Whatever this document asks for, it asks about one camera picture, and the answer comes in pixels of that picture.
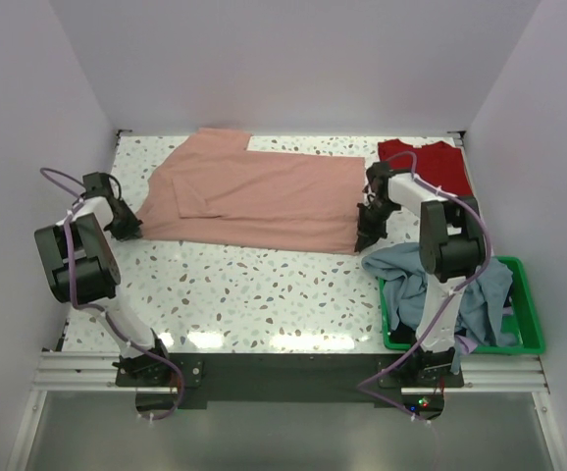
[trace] green plastic tray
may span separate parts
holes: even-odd
[[[521,260],[515,257],[495,257],[506,265],[512,272],[512,316],[505,316],[501,323],[502,332],[510,332],[517,337],[515,346],[478,346],[474,353],[489,353],[500,355],[540,355],[545,352],[545,341],[542,337],[541,323],[537,316],[535,304],[530,295],[528,278]],[[407,350],[408,343],[393,343],[390,341],[390,316],[388,305],[384,299],[384,280],[380,280],[380,298],[382,300],[382,328],[384,345],[391,350]]]

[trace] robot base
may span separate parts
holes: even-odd
[[[373,403],[389,407],[383,401],[362,394],[355,387],[378,373],[400,355],[372,354],[311,354],[311,353],[170,353],[185,377],[182,409],[205,409],[209,401],[245,402],[346,402]],[[122,388],[165,388],[165,384],[134,380],[118,372],[116,386]],[[398,403],[411,402],[418,396],[408,395],[404,401],[403,387],[427,387],[424,384],[404,384],[386,376],[371,391],[381,393]],[[462,373],[449,375],[445,388],[464,386]],[[430,396],[438,408],[438,398]],[[175,395],[171,393],[139,392],[136,407],[139,412],[169,409]]]

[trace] lavender wall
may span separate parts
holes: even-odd
[[[0,470],[42,346],[65,313],[45,282],[33,231],[69,202],[37,173],[106,166],[112,133],[46,0],[0,0]]]
[[[567,442],[567,1],[542,1],[467,137],[495,247],[528,269]]]
[[[440,133],[475,118],[539,0],[51,0],[112,123]]]

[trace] folded cloth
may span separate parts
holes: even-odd
[[[421,265],[419,244],[401,243],[383,248],[362,259],[362,267],[385,280],[384,297],[390,307],[390,328],[399,322],[416,330],[423,317],[428,274]],[[467,286],[462,296],[456,332],[479,345],[510,346],[513,334],[501,331],[503,305],[512,285],[512,272],[496,259]]]
[[[364,159],[247,151],[251,134],[202,129],[148,181],[144,238],[352,254]]]

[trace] speckled white surface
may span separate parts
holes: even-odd
[[[378,159],[378,142],[392,137],[255,136],[250,150]],[[137,209],[148,177],[185,136],[123,137],[113,174]],[[451,138],[403,137],[423,145]],[[369,253],[418,238],[408,211],[387,222],[388,239]],[[385,351],[377,282],[360,256],[285,252],[192,242],[110,241],[129,303],[169,351]],[[66,351],[118,351],[92,316],[71,311]]]

